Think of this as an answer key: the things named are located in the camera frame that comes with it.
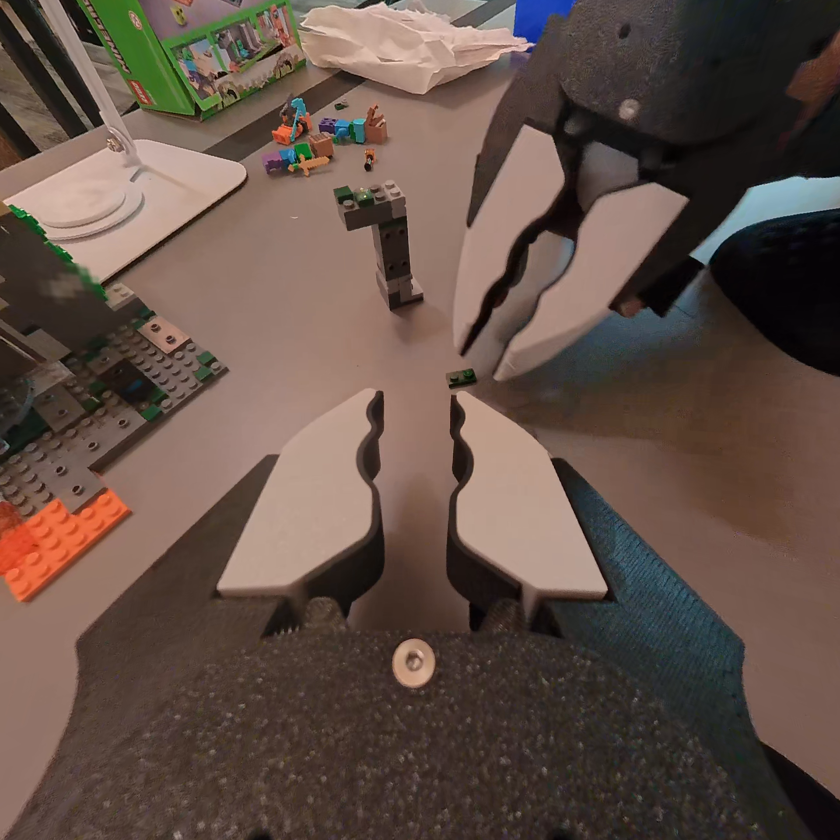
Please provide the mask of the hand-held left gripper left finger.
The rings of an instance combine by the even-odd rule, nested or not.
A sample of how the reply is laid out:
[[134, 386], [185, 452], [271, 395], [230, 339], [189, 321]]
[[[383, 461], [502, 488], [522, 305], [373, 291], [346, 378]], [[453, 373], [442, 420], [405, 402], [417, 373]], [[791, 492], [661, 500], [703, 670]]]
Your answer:
[[217, 582], [223, 597], [355, 601], [382, 576], [384, 393], [363, 389], [285, 444]]

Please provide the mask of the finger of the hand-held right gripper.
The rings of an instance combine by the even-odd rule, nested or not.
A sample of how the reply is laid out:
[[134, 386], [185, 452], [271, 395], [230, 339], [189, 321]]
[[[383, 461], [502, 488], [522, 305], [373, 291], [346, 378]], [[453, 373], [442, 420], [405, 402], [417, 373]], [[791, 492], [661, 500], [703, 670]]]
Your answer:
[[529, 242], [523, 236], [546, 217], [563, 186], [564, 170], [553, 137], [522, 126], [465, 231], [453, 311], [458, 351], [467, 351], [490, 289], [518, 265], [515, 244]]
[[688, 201], [653, 182], [600, 196], [584, 217], [565, 272], [540, 295], [494, 379], [506, 382], [540, 367], [603, 321]]

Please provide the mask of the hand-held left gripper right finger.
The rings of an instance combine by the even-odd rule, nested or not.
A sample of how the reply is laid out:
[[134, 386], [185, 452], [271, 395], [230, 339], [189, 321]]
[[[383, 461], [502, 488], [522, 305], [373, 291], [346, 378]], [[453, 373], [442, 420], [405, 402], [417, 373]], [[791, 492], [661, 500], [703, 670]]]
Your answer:
[[449, 582], [473, 606], [600, 602], [608, 585], [549, 452], [479, 399], [450, 401]]

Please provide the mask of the grey white brick column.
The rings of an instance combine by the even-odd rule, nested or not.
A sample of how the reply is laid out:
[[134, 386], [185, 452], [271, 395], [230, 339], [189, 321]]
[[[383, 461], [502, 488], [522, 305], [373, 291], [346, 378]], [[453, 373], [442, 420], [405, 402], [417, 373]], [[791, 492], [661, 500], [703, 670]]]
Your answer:
[[376, 258], [375, 278], [388, 309], [424, 300], [424, 291], [413, 277], [407, 216], [375, 225], [372, 229]]

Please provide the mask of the person's right hand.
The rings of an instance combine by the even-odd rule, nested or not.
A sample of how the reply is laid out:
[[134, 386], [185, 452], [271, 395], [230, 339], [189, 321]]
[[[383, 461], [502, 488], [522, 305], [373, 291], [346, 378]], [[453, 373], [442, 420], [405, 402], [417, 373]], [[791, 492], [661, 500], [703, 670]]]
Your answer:
[[813, 58], [803, 62], [794, 73], [785, 95], [801, 104], [800, 111], [787, 134], [793, 141], [827, 107], [839, 86], [839, 32], [820, 45]]

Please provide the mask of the blue plastic bin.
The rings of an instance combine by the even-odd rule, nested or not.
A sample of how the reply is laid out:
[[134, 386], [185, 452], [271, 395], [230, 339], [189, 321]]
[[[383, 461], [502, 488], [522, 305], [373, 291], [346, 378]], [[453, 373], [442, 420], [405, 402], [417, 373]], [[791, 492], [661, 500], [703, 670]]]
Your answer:
[[567, 17], [575, 0], [570, 1], [517, 1], [512, 33], [536, 44], [551, 15]]

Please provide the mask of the black quilted wrist rest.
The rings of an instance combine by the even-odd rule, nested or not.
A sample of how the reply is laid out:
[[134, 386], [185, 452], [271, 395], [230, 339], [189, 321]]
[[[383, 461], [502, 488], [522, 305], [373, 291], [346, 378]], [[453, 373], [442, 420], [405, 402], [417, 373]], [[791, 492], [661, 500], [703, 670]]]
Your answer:
[[839, 376], [838, 208], [745, 227], [718, 247], [708, 269], [765, 339]]

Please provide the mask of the white crumpled bag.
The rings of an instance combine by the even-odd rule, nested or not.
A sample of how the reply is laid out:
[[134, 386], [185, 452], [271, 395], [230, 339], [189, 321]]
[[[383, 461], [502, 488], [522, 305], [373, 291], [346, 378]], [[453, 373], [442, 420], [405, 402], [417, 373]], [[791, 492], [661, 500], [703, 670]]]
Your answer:
[[533, 43], [508, 28], [458, 27], [420, 2], [406, 9], [318, 7], [298, 26], [301, 47], [316, 67], [342, 70], [422, 96]]

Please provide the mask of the pile of colourful brick figures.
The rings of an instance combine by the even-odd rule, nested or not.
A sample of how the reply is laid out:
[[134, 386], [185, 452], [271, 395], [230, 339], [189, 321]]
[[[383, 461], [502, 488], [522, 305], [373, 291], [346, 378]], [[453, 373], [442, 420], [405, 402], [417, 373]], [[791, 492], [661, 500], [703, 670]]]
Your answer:
[[271, 133], [276, 148], [261, 157], [264, 172], [306, 177], [330, 164], [338, 147], [360, 145], [364, 169], [370, 172], [376, 162], [376, 148], [389, 140], [385, 115], [377, 104], [368, 108], [362, 119], [312, 119], [305, 101], [290, 98], [280, 110], [280, 125]]

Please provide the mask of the grey green brick tower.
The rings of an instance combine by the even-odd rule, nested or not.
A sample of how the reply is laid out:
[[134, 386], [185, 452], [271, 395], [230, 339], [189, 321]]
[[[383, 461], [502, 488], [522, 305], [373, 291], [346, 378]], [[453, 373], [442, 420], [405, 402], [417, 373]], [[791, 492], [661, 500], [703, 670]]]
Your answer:
[[2, 519], [79, 513], [153, 425], [228, 368], [123, 284], [105, 285], [2, 204]]

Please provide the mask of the orange brick plate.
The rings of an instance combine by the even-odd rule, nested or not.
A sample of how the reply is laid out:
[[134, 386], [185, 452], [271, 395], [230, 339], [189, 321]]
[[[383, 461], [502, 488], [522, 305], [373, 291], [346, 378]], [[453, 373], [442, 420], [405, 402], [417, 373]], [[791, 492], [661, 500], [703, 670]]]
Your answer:
[[28, 519], [4, 500], [1, 573], [14, 599], [30, 602], [130, 514], [131, 509], [111, 490], [103, 491], [78, 513], [53, 500]]

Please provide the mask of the green toy box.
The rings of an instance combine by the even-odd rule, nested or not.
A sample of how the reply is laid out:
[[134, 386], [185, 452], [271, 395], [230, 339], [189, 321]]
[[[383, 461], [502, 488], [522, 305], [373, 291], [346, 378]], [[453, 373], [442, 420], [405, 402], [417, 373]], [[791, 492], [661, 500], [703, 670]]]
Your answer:
[[304, 67], [282, 1], [78, 1], [145, 110], [205, 119]]

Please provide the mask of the white lamp base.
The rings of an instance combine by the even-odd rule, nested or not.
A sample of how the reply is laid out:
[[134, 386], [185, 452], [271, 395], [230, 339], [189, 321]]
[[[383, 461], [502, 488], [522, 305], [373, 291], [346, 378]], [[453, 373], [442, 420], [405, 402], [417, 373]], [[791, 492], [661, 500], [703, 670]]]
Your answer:
[[6, 198], [101, 284], [239, 189], [235, 161], [152, 140], [100, 150]]

